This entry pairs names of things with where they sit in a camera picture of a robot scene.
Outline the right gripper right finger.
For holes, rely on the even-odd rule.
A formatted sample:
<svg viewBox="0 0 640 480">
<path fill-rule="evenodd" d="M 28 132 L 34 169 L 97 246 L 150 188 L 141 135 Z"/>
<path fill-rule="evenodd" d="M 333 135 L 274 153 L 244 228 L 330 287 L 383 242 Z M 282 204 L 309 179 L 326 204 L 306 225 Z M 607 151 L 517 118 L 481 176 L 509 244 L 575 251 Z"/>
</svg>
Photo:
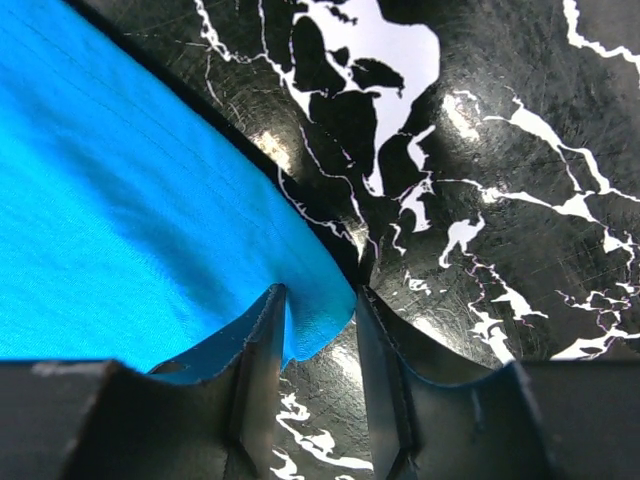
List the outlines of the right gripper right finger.
<svg viewBox="0 0 640 480">
<path fill-rule="evenodd" d="M 635 361 L 511 361 L 448 349 L 360 287 L 357 341 L 378 479 L 635 479 Z"/>
</svg>

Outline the blue t shirt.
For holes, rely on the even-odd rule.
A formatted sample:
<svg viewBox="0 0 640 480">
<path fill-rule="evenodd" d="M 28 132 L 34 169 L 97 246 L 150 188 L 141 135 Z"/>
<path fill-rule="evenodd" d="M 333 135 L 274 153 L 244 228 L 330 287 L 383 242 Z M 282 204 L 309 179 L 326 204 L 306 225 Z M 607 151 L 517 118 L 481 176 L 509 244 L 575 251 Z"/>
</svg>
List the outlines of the blue t shirt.
<svg viewBox="0 0 640 480">
<path fill-rule="evenodd" d="M 287 289 L 285 360 L 355 294 L 272 182 L 61 1 L 1 5 L 1 355 L 147 371 Z"/>
</svg>

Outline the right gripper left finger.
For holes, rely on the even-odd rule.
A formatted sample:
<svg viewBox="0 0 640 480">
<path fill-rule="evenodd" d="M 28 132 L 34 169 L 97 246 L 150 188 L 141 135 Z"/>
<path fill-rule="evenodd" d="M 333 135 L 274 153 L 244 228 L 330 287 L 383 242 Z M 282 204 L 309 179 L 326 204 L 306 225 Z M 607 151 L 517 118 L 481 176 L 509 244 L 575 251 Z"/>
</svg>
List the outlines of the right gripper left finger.
<svg viewBox="0 0 640 480">
<path fill-rule="evenodd" d="M 114 360 L 1 365 L 5 479 L 265 479 L 286 289 L 139 373 Z"/>
</svg>

